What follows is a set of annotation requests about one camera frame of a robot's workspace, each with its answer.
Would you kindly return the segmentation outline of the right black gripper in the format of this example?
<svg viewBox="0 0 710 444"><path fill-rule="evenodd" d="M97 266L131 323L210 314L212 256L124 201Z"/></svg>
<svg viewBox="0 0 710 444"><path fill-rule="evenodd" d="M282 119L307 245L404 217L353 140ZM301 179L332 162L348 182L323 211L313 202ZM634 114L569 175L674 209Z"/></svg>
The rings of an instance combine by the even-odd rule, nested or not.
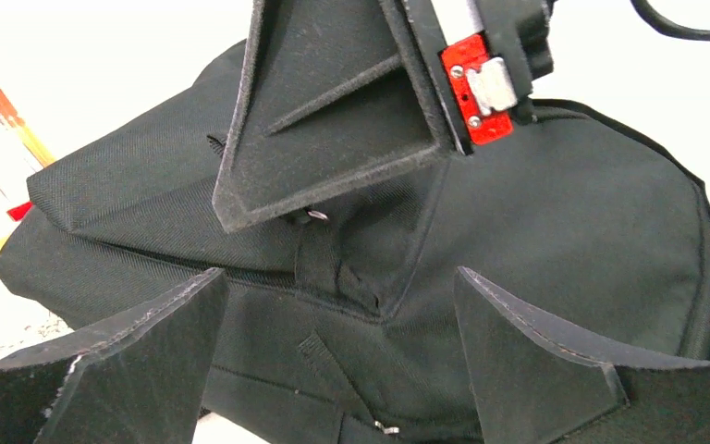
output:
<svg viewBox="0 0 710 444"><path fill-rule="evenodd" d="M213 205L234 232L534 122L550 1L257 1Z"/></svg>

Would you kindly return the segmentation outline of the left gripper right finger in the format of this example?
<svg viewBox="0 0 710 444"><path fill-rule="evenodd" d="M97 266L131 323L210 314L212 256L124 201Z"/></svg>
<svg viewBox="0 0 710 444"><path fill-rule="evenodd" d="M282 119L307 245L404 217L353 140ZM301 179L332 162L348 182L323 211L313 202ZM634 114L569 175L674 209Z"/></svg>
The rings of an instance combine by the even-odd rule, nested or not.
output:
<svg viewBox="0 0 710 444"><path fill-rule="evenodd" d="M466 267L454 304L487 443L710 443L710 361L593 333Z"/></svg>

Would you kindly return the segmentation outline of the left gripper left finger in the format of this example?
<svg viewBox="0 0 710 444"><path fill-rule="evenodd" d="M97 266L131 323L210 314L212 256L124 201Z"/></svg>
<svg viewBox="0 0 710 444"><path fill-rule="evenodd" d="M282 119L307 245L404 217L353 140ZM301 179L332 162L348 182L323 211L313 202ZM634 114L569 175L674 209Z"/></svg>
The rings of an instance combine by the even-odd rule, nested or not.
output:
<svg viewBox="0 0 710 444"><path fill-rule="evenodd" d="M0 443L189 443L226 279L164 294L0 359Z"/></svg>

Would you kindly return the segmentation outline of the black student backpack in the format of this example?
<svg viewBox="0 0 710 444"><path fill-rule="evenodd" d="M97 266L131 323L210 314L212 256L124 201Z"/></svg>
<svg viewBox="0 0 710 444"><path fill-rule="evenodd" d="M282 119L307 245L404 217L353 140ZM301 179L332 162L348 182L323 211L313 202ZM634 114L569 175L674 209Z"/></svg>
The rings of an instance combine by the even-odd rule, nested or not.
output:
<svg viewBox="0 0 710 444"><path fill-rule="evenodd" d="M272 443L320 443L333 406L299 352L313 328L376 414L430 442L478 440L452 301L464 265L581 327L710 361L710 208L657 148L580 105L483 153L325 203L347 297L371 320L295 289L285 220L225 234L211 195L244 47L185 92L60 159L29 182L33 208L0 252L9 290L84 327L208 268L229 299L206 408Z"/></svg>

